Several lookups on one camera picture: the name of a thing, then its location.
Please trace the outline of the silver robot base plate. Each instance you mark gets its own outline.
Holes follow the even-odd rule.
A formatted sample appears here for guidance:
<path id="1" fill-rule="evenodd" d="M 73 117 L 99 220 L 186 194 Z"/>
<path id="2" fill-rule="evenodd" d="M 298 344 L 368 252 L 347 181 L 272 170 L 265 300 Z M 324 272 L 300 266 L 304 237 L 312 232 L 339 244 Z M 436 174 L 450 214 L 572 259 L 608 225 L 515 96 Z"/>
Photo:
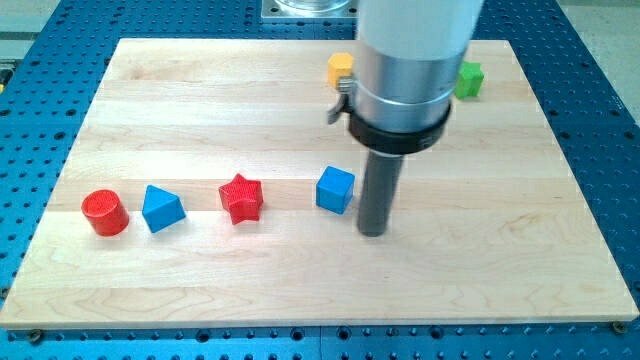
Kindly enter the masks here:
<path id="1" fill-rule="evenodd" d="M 261 18 L 353 18 L 358 13 L 358 5 L 358 0 L 262 0 Z"/>

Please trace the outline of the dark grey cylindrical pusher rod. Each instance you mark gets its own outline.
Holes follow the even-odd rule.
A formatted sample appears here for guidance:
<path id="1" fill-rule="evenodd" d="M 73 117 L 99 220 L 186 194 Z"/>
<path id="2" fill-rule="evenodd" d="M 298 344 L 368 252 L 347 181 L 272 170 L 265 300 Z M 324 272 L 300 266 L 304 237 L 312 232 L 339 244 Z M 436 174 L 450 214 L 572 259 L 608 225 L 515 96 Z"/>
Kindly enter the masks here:
<path id="1" fill-rule="evenodd" d="M 357 220 L 361 234 L 378 237 L 386 232 L 402 164 L 402 155 L 369 152 Z"/>

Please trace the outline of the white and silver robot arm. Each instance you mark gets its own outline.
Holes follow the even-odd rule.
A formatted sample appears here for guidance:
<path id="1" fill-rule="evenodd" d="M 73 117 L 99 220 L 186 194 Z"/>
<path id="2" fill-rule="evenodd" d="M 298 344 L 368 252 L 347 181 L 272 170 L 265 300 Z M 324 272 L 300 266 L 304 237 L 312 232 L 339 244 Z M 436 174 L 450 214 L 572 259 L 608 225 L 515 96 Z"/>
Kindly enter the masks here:
<path id="1" fill-rule="evenodd" d="M 483 0 L 366 0 L 359 4 L 351 74 L 328 112 L 349 117 L 368 148 L 358 208 L 361 234 L 387 230 L 403 159 L 442 136 L 458 71 Z"/>

